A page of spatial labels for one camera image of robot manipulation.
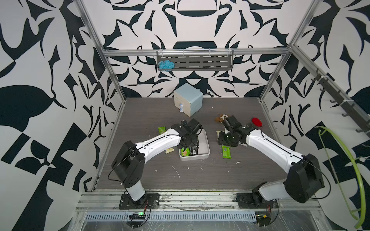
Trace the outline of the white storage box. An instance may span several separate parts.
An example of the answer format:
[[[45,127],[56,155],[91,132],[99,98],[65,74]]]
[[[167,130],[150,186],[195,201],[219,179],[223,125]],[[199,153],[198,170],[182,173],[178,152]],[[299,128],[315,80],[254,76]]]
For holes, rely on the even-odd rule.
[[[206,130],[202,130],[198,135],[198,146],[187,148],[184,154],[184,148],[179,151],[179,156],[181,161],[192,161],[192,160],[203,160],[207,159],[210,155],[210,146],[208,142],[208,137]]]

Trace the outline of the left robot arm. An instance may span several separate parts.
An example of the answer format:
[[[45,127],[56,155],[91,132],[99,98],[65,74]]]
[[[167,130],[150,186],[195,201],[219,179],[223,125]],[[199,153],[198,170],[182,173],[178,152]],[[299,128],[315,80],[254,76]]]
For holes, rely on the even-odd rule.
[[[133,202],[144,199],[146,192],[141,178],[145,164],[169,148],[178,147],[180,150],[195,148],[197,150],[198,136],[202,130],[202,125],[196,119],[189,122],[183,120],[147,141],[125,142],[111,164],[111,173],[114,172],[118,177],[114,181],[123,185]]]

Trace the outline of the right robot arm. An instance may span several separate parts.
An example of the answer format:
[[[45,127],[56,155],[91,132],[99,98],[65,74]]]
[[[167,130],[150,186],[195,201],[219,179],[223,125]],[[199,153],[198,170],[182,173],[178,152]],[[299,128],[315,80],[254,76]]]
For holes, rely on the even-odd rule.
[[[242,124],[235,116],[223,114],[216,121],[224,126],[217,136],[219,145],[255,148],[287,173],[283,180],[264,182],[254,188],[251,194],[254,204],[285,198],[303,204],[324,188],[327,178],[320,169],[318,159],[311,154],[303,155],[291,150],[266,135],[258,118]]]

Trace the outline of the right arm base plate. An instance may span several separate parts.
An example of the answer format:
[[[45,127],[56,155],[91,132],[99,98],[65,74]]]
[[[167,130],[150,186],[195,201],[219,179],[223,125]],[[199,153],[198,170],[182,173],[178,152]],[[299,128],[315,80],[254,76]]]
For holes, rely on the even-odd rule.
[[[266,201],[259,193],[237,193],[235,201],[241,209],[278,208],[276,199]]]

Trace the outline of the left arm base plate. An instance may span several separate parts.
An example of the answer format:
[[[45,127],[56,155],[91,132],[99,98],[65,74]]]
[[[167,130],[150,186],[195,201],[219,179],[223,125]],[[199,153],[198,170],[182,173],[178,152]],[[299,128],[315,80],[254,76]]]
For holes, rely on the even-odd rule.
[[[144,209],[145,207],[158,208],[160,195],[158,193],[145,193],[139,200],[134,201],[128,193],[121,196],[119,202],[120,210]]]

